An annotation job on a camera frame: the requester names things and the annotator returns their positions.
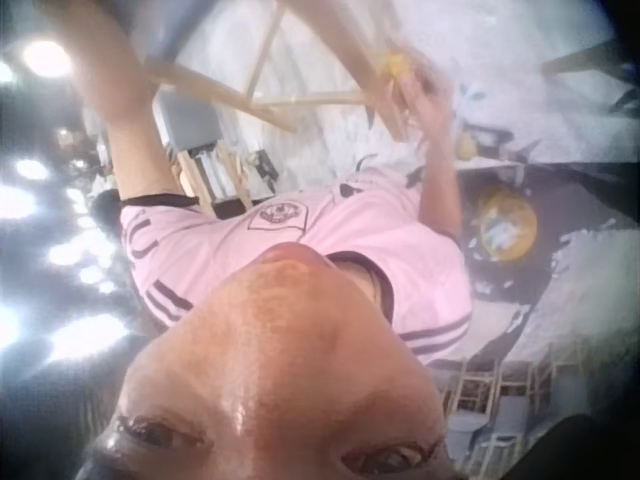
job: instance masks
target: black collar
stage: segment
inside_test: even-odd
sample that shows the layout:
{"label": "black collar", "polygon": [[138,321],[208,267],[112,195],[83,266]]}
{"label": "black collar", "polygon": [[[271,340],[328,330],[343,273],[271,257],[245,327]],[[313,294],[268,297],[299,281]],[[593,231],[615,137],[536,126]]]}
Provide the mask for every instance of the black collar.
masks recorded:
{"label": "black collar", "polygon": [[382,270],[378,264],[358,252],[336,252],[327,255],[327,258],[337,263],[354,263],[376,276],[380,282],[382,314],[389,324],[391,324],[393,321],[393,285],[391,285],[391,281],[389,277],[387,277],[387,274],[384,273],[384,270]]}

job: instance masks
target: eye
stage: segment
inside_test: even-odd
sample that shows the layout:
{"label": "eye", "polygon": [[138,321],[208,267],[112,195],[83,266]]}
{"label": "eye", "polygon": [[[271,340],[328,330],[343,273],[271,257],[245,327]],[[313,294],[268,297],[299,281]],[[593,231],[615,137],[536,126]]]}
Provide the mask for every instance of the eye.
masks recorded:
{"label": "eye", "polygon": [[420,467],[427,458],[422,447],[406,444],[350,453],[342,458],[342,462],[353,473],[369,477],[407,472]]}
{"label": "eye", "polygon": [[146,446],[165,450],[182,450],[204,445],[202,439],[179,432],[162,420],[154,418],[136,417],[130,420],[126,417],[120,417],[117,430],[124,431],[131,438]]}

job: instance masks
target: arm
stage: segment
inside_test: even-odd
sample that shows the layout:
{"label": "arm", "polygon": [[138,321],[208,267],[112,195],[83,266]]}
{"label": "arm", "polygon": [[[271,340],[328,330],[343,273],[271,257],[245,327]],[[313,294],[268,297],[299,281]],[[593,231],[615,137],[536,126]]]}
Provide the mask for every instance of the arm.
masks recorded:
{"label": "arm", "polygon": [[39,3],[71,57],[74,83],[106,123],[122,200],[182,194],[153,118],[152,85],[115,21],[92,0]]}
{"label": "arm", "polygon": [[436,232],[459,239],[462,206],[449,133],[451,102],[446,82],[432,65],[411,69],[396,81],[410,114],[428,141],[418,219]]}
{"label": "arm", "polygon": [[462,205],[448,134],[430,141],[427,157],[418,219],[431,229],[460,240]]}

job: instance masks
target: hand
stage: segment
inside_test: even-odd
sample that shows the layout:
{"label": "hand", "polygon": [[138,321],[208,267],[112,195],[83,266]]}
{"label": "hand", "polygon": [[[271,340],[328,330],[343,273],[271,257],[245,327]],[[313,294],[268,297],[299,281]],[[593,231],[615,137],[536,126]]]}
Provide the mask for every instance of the hand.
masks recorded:
{"label": "hand", "polygon": [[449,138],[452,122],[451,86],[425,55],[403,48],[404,64],[395,75],[394,97],[425,134],[426,141]]}

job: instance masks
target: pink shirt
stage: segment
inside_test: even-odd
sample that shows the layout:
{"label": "pink shirt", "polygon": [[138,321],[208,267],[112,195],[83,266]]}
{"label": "pink shirt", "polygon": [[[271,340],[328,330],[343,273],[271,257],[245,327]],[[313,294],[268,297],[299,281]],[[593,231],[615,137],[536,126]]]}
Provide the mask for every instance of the pink shirt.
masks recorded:
{"label": "pink shirt", "polygon": [[419,195],[404,184],[393,172],[367,170],[224,221],[195,209],[128,206],[123,241],[140,294],[168,326],[275,244],[363,255],[389,279],[393,330],[426,364],[466,334],[471,294],[460,248],[417,221]]}

